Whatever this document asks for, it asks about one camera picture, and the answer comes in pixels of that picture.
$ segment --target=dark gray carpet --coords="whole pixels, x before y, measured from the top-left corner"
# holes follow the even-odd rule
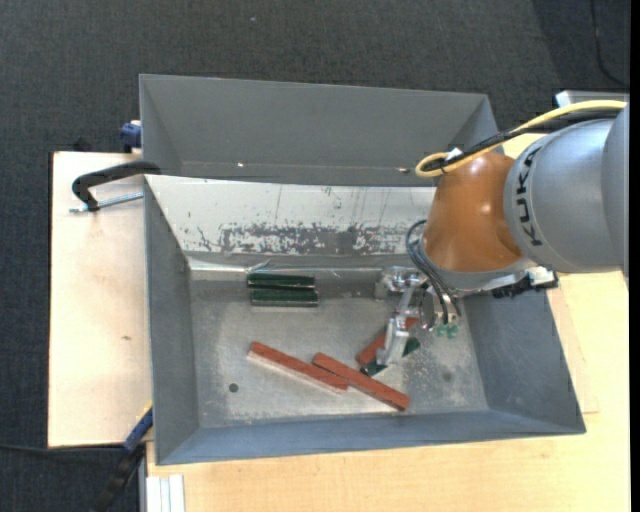
[[[595,2],[603,60],[628,83],[630,3]],[[4,444],[46,445],[48,152],[120,150],[139,73],[483,92],[501,128],[562,88],[619,87],[588,0],[52,0],[0,2],[0,20]],[[0,448],[0,510],[86,510],[114,462]]]

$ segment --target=wooden board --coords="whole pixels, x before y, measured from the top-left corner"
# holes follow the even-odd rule
[[[50,447],[122,442],[151,399],[142,201],[97,213],[73,180],[139,155],[58,152],[53,157]],[[141,178],[95,189],[98,199],[141,190]]]

